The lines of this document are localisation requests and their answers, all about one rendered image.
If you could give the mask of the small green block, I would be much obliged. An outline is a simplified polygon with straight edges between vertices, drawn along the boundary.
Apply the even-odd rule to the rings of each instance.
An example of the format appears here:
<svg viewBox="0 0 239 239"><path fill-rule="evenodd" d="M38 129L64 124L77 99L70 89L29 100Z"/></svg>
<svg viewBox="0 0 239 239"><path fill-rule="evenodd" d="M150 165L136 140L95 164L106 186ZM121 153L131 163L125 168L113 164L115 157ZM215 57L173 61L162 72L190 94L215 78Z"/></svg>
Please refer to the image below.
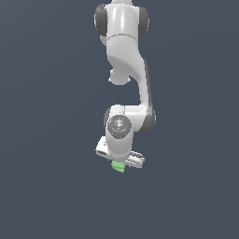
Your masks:
<svg viewBox="0 0 239 239"><path fill-rule="evenodd" d="M112 166L112 168L113 168L114 170L123 173L123 172L124 172L124 169L125 169L125 167L126 167L126 164L123 163L123 162L115 162L115 161L112 161L112 162L111 162L111 166Z"/></svg>

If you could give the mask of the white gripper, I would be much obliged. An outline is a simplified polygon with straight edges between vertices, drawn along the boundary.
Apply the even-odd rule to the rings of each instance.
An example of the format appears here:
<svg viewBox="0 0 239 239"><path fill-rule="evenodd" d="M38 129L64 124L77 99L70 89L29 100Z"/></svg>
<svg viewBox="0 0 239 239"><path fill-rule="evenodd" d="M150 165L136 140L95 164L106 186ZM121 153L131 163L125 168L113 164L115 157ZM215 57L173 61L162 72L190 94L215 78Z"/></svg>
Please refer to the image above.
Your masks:
<svg viewBox="0 0 239 239"><path fill-rule="evenodd" d="M95 152L98 156L105 157L109 161L114 161L115 158L111 156L108 152L107 143L105 137L102 136L96 146ZM145 161L145 157L135 151L131 151L129 158L122 161L129 167L141 168L143 166L143 162Z"/></svg>

